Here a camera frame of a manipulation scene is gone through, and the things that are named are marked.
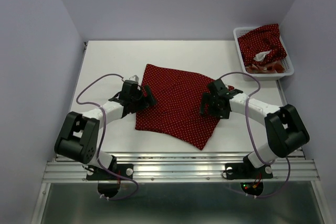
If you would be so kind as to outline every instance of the cable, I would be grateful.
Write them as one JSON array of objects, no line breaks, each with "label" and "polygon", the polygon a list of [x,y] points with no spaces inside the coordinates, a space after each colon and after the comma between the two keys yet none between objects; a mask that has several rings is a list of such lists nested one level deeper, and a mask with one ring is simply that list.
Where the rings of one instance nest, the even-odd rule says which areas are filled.
[{"label": "cable", "polygon": [[101,110],[102,114],[103,114],[103,132],[102,132],[102,134],[101,134],[101,139],[100,139],[100,143],[99,143],[98,150],[97,150],[97,162],[98,162],[98,164],[101,166],[101,168],[102,168],[105,172],[107,172],[107,173],[113,175],[114,177],[117,177],[117,178],[119,178],[119,179],[124,179],[124,180],[131,181],[131,182],[133,182],[133,183],[136,185],[136,189],[135,189],[135,191],[133,191],[132,193],[130,193],[130,194],[126,195],[126,196],[123,196],[123,197],[120,197],[120,198],[117,198],[117,199],[109,198],[109,197],[105,197],[104,195],[100,195],[100,197],[103,197],[103,198],[105,198],[105,199],[107,199],[107,200],[121,200],[121,199],[127,199],[127,198],[133,196],[134,194],[136,194],[136,193],[138,192],[138,190],[139,190],[139,184],[138,184],[138,182],[136,182],[136,181],[133,180],[133,179],[126,178],[126,177],[124,177],[124,176],[118,175],[118,174],[116,174],[116,173],[114,173],[114,172],[108,170],[106,167],[104,167],[104,166],[101,164],[101,162],[100,162],[100,160],[99,160],[99,153],[100,153],[100,149],[101,149],[101,147],[102,147],[103,141],[104,141],[104,137],[105,137],[105,133],[106,133],[106,128],[107,128],[107,125],[106,125],[106,121],[107,121],[107,119],[106,119],[106,112],[105,112],[105,110],[104,110],[99,104],[97,104],[97,103],[95,103],[95,102],[80,102],[80,101],[79,101],[79,98],[82,96],[82,94],[83,94],[85,91],[87,91],[87,90],[88,90],[90,87],[92,87],[95,83],[97,83],[98,81],[100,81],[101,79],[103,79],[103,78],[105,78],[105,77],[107,77],[107,76],[118,76],[118,77],[120,77],[121,80],[123,81],[123,76],[121,76],[121,75],[119,75],[119,74],[116,74],[116,73],[105,74],[104,76],[99,77],[97,80],[95,80],[94,82],[92,82],[91,84],[89,84],[86,88],[84,88],[84,89],[79,93],[79,95],[77,96],[77,98],[76,98],[76,102],[77,102],[78,104],[80,104],[80,105],[86,105],[86,104],[94,105],[94,106],[98,107],[98,108]]},{"label": "cable", "polygon": [[[248,98],[246,99],[246,104],[245,104],[245,119],[246,119],[246,126],[247,126],[248,134],[249,134],[250,139],[251,139],[251,143],[252,143],[253,150],[255,151],[255,153],[256,153],[258,159],[259,159],[264,165],[272,165],[275,161],[272,161],[271,163],[267,163],[267,162],[265,162],[265,161],[261,158],[261,156],[259,155],[258,149],[257,149],[257,147],[256,147],[256,143],[254,142],[254,139],[253,139],[253,136],[252,136],[252,130],[251,130],[251,127],[250,127],[250,122],[249,122],[248,102],[249,102],[249,100],[250,100],[250,97],[251,97],[252,95],[254,95],[255,93],[257,93],[257,92],[261,89],[261,84],[260,84],[260,82],[259,82],[255,77],[253,77],[253,76],[250,75],[250,74],[243,73],[243,72],[230,72],[230,73],[226,73],[226,74],[222,75],[219,79],[221,79],[221,78],[223,78],[223,77],[225,77],[225,76],[228,76],[228,75],[230,75],[230,74],[235,74],[235,73],[243,74],[243,75],[245,75],[245,76],[249,76],[250,78],[252,78],[253,80],[255,80],[255,81],[257,82],[257,84],[258,84],[258,88],[257,88],[255,91],[253,91],[251,94],[249,94],[249,95],[248,95]],[[252,197],[254,197],[254,198],[268,198],[268,197],[271,197],[271,196],[273,196],[273,195],[275,195],[275,194],[277,194],[277,193],[279,193],[280,191],[283,190],[283,188],[286,186],[286,184],[287,184],[287,182],[288,182],[288,180],[289,180],[289,177],[290,177],[290,162],[289,162],[289,159],[288,159],[287,157],[285,157],[285,158],[286,158],[287,163],[288,163],[288,175],[287,175],[287,178],[286,178],[284,184],[280,187],[280,189],[278,189],[277,191],[275,191],[274,193],[271,193],[271,194],[269,194],[269,195],[264,195],[264,196],[253,196],[253,195],[251,195]],[[246,193],[243,193],[243,192],[241,192],[241,191],[233,190],[233,189],[231,189],[231,188],[227,188],[227,189],[229,189],[229,190],[231,190],[231,191],[235,191],[235,192],[240,193],[240,194],[244,194],[244,195],[246,194]]]}]

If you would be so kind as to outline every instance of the plastic laundry basket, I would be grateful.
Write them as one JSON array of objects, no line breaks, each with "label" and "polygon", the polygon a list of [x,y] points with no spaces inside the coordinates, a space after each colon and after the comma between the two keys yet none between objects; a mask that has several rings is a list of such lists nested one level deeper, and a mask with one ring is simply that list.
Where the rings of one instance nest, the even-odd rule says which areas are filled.
[{"label": "plastic laundry basket", "polygon": [[[233,30],[233,34],[234,34],[234,37],[235,37],[236,46],[237,46],[237,50],[238,50],[238,54],[239,54],[241,68],[242,68],[244,73],[248,73],[248,72],[246,71],[245,66],[244,66],[242,53],[240,51],[240,47],[239,47],[239,43],[238,43],[238,38],[247,34],[249,31],[252,31],[256,28],[258,28],[258,27],[238,27],[238,28],[235,28]],[[280,36],[280,41],[281,41],[282,46],[284,47],[284,49],[287,53],[287,57],[285,59],[281,60],[281,64],[282,64],[283,68],[285,69],[284,73],[250,73],[250,75],[252,75],[256,79],[258,79],[259,81],[275,81],[275,80],[278,80],[278,79],[280,79],[281,77],[284,77],[284,76],[291,76],[294,73],[294,67],[293,67],[292,62],[289,58],[288,52],[285,48],[285,45],[283,44],[284,42],[282,41],[281,36]],[[243,76],[243,78],[246,81],[253,81],[253,79],[248,77],[248,76]]]}]

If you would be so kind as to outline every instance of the red cloth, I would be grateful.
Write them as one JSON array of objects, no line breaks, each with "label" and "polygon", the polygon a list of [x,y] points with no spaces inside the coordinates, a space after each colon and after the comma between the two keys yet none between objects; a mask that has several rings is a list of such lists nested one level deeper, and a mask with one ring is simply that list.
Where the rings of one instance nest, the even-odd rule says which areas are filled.
[{"label": "red cloth", "polygon": [[[261,26],[238,38],[244,65],[266,65],[284,59],[287,54],[280,41],[278,24]],[[255,61],[253,58],[260,52],[272,50],[263,61]]]},{"label": "red cloth", "polygon": [[202,150],[219,121],[199,114],[202,94],[212,81],[199,73],[148,64],[142,86],[149,85],[157,105],[137,112],[135,129],[165,133]]}]

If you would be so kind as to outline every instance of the white table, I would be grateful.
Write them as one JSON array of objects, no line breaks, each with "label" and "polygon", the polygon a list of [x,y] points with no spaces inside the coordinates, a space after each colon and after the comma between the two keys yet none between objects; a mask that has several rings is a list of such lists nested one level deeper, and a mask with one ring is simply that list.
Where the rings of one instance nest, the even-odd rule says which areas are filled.
[{"label": "white table", "polygon": [[[214,79],[228,72],[241,71],[234,41],[90,41],[71,110],[84,112],[93,109],[92,106],[78,105],[75,101],[78,93],[93,80],[106,73],[118,73],[125,78],[136,74],[141,82],[147,63],[197,72]],[[257,88],[257,83],[244,81],[238,74],[225,77],[224,82],[247,94]],[[104,104],[121,87],[122,82],[118,77],[107,77],[88,90],[81,100]],[[254,97],[267,103],[282,105],[275,81],[262,82],[261,90]],[[253,120],[250,120],[250,124],[257,146],[264,144],[267,140],[265,128]],[[236,113],[231,113],[229,120],[219,122],[202,151],[172,136],[136,131],[134,127],[135,114],[109,124],[102,149],[106,152],[127,153],[252,151],[245,117]]]}]

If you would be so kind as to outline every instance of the wall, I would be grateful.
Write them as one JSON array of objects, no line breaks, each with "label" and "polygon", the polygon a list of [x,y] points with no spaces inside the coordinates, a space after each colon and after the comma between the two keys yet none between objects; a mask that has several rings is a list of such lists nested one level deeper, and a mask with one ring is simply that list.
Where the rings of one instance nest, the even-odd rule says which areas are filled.
[{"label": "wall", "polygon": [[311,141],[304,151],[315,159],[336,220],[335,16],[336,0],[296,0],[281,33],[295,69],[282,85],[309,131]]},{"label": "wall", "polygon": [[30,223],[83,42],[61,0],[0,6],[0,223]]},{"label": "wall", "polygon": [[63,0],[84,40],[233,39],[280,23],[294,0]]}]

